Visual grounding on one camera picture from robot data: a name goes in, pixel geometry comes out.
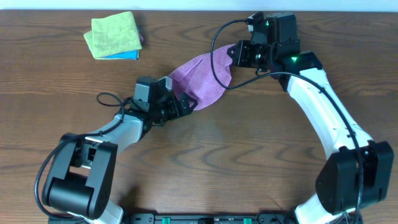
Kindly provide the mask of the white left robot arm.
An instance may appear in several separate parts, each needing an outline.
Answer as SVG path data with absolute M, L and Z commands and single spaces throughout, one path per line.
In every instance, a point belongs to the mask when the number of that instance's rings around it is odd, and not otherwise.
M 113 120 L 86 134 L 64 134 L 42 164 L 49 173 L 43 190 L 36 190 L 37 205 L 49 223 L 129 223 L 129 215 L 110 201 L 117 156 L 141 140 L 153 126 L 192 113 L 197 101 L 175 94 L 172 79 L 140 77 L 133 96 L 118 99 Z

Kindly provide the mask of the purple microfiber cloth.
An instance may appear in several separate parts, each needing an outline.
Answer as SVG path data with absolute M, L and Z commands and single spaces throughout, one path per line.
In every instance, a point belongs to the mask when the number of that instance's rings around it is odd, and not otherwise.
M 212 54 L 199 55 L 176 68 L 169 75 L 175 94 L 186 93 L 197 100 L 196 110 L 202 110 L 219 100 L 225 91 L 222 86 L 228 86 L 231 82 L 232 59 L 227 54 L 229 47 L 225 45 Z

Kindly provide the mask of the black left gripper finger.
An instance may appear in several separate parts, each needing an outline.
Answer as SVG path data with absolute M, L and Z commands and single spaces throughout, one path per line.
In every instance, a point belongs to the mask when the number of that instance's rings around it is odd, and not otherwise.
M 164 76 L 157 82 L 157 99 L 166 100 L 172 95 L 172 79 L 168 76 Z
M 181 104 L 182 114 L 191 114 L 192 111 L 198 105 L 198 102 L 197 102 L 197 100 L 195 100 L 188 94 L 181 93 L 180 94 L 180 104 Z

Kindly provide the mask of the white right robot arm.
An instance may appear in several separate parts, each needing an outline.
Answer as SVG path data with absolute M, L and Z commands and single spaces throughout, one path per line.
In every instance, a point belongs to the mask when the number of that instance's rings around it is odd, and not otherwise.
M 333 91 L 318 57 L 303 52 L 294 14 L 257 12 L 245 20 L 251 38 L 228 49 L 233 65 L 279 81 L 318 134 L 326 163 L 315 195 L 294 210 L 297 223 L 360 223 L 359 209 L 385 199 L 394 152 L 375 142 Z

